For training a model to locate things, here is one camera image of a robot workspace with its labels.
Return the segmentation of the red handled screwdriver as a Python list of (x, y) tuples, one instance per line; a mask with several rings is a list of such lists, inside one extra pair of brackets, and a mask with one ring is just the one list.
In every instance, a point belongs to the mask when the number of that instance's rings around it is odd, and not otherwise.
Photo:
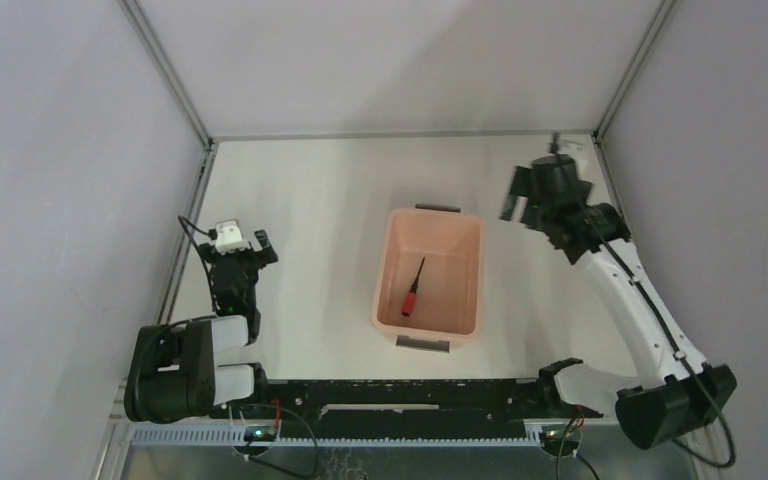
[(414, 276), (414, 279), (402, 303), (401, 315), (403, 317), (410, 317), (415, 309), (420, 277), (424, 268), (424, 264), (425, 264), (425, 258), (422, 258), (422, 260), (420, 261), (419, 267), (417, 269), (416, 275)]

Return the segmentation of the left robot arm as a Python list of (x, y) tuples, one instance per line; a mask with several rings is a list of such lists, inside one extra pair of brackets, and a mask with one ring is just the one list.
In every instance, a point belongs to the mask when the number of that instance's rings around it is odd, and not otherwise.
[(250, 417), (265, 414), (273, 394), (259, 363), (223, 364), (219, 356), (255, 343), (260, 334), (259, 273), (278, 255), (263, 230), (260, 247), (220, 233), (199, 246), (208, 270), (213, 314), (139, 330), (124, 393), (133, 422), (170, 424), (206, 417), (234, 404)]

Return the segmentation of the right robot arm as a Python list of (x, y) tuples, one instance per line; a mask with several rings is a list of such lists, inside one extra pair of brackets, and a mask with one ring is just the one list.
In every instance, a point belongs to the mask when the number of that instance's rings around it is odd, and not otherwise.
[(655, 291), (630, 230), (609, 203), (588, 204), (592, 183), (578, 175), (565, 154), (515, 168), (501, 219), (519, 219), (543, 233), (569, 264), (585, 275), (630, 353), (636, 374), (621, 376), (581, 359), (555, 362), (540, 371), (546, 381), (538, 402), (552, 416), (574, 406), (611, 415), (639, 449), (676, 442), (720, 417), (737, 388), (726, 364), (713, 365), (681, 330)]

